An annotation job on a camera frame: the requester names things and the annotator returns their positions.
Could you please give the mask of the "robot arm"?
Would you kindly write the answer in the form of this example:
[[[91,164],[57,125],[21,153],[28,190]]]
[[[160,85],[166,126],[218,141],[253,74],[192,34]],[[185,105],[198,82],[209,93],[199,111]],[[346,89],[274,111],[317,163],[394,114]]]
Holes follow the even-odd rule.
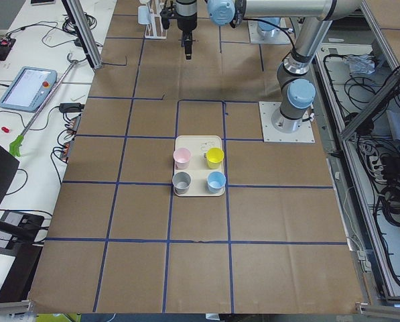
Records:
[[[302,17],[300,32],[290,40],[291,51],[277,70],[282,102],[271,122],[282,133],[293,133],[302,124],[316,96],[315,86],[305,78],[320,43],[334,20],[351,14],[360,1],[207,1],[212,22],[237,27],[242,21],[267,23],[268,18]]]

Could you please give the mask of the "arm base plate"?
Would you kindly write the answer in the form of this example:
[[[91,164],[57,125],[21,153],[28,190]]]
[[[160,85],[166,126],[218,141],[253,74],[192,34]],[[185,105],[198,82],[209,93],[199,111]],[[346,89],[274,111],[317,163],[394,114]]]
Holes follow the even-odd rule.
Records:
[[[263,141],[278,144],[314,144],[312,122],[308,111],[299,120],[280,114],[280,102],[259,101]]]
[[[285,20],[282,17],[260,17],[260,19],[278,25],[280,28],[286,29],[288,33],[293,31],[291,28],[287,28]],[[252,44],[290,44],[288,36],[280,29],[268,23],[248,21],[248,26],[250,43]]]

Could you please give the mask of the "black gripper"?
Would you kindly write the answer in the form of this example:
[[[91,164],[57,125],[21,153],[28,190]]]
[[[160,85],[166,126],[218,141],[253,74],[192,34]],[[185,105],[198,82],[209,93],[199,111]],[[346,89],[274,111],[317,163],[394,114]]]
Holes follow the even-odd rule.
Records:
[[[182,30],[182,45],[186,60],[192,59],[192,31],[197,27],[197,13],[186,16],[176,11],[176,8],[163,8],[160,12],[161,24],[165,30],[170,28],[170,20],[176,19],[178,28]]]

